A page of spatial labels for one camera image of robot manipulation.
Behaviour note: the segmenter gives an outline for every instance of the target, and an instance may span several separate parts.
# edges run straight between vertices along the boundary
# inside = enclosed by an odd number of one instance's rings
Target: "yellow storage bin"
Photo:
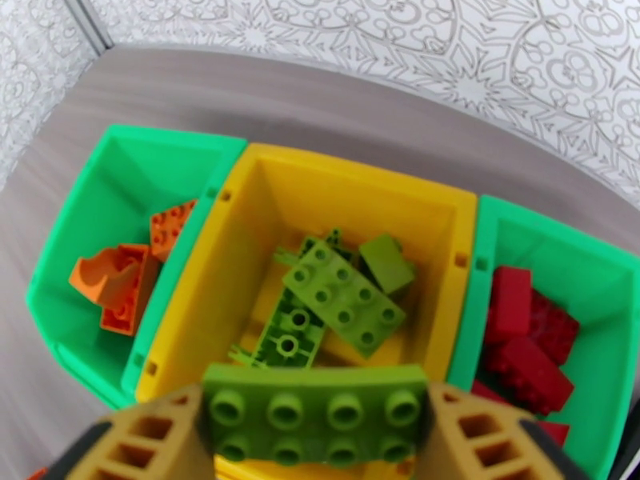
[[[282,290],[287,267],[277,246],[295,250],[308,234],[339,227],[357,246],[389,233],[417,266],[401,303],[408,317],[369,359],[328,331],[317,366],[419,363],[444,381],[464,303],[474,238],[474,194],[405,174],[304,150],[249,145],[218,195],[166,309],[138,383],[151,400],[200,379],[211,362],[228,362],[231,345],[252,350]],[[280,467],[217,459],[228,480],[395,480],[407,465],[367,463]]]

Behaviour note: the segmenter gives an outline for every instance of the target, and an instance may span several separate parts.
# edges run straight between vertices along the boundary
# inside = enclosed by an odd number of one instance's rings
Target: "plastic bin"
[[[282,290],[287,267],[277,246],[295,250],[305,235],[339,227],[356,246],[388,232],[417,265],[403,305],[409,317],[368,360],[327,332],[315,364],[422,364],[444,380],[469,273],[474,194],[356,162],[251,144],[231,171],[194,246],[149,352],[136,397],[147,401],[197,381],[210,362],[227,362],[232,344],[252,350]],[[349,470],[284,468],[218,460],[218,476],[264,471],[275,478],[396,478],[398,466]],[[400,478],[407,478],[404,473]]]
[[[108,406],[135,402],[121,388],[134,340],[100,328],[100,311],[68,278],[78,257],[119,243],[149,243],[150,216],[200,198],[160,274],[136,337],[146,355],[217,190],[246,141],[112,126],[82,170],[45,244],[27,304],[56,360]]]
[[[473,265],[448,382],[476,374],[498,266],[533,271],[534,288],[567,309],[581,330],[562,370],[575,391],[548,419],[571,426],[565,451],[594,480],[609,473],[629,409],[640,331],[640,259],[513,203],[483,196]]]

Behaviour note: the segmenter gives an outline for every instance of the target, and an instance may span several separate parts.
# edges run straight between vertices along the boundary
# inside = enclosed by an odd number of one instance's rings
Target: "orange duplo brick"
[[[107,248],[93,257],[79,258],[69,284],[97,305],[119,308],[139,272],[138,261],[120,248]]]
[[[117,308],[102,310],[100,327],[115,333],[134,336],[154,290],[160,271],[160,262],[151,255],[148,245],[121,244],[118,248],[139,264],[139,272],[123,304]]]
[[[151,253],[166,262],[197,200],[156,213],[151,217]]]
[[[27,480],[40,480],[40,478],[44,477],[46,474],[46,468],[42,468],[31,475]]]

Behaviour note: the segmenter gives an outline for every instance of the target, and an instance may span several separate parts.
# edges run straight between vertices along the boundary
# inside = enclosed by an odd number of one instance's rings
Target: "gray table surface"
[[[640,253],[640,213],[544,150],[435,102],[301,66],[116,48],[57,107],[0,193],[0,478],[48,465],[105,408],[24,304],[66,194],[112,123],[236,135],[493,194]]]

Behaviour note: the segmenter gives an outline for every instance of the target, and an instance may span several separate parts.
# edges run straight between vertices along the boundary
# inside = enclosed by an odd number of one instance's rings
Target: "white wall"
[[[94,58],[62,0],[0,0],[0,190]]]
[[[116,44],[382,80],[504,123],[640,204],[640,0],[91,1]]]

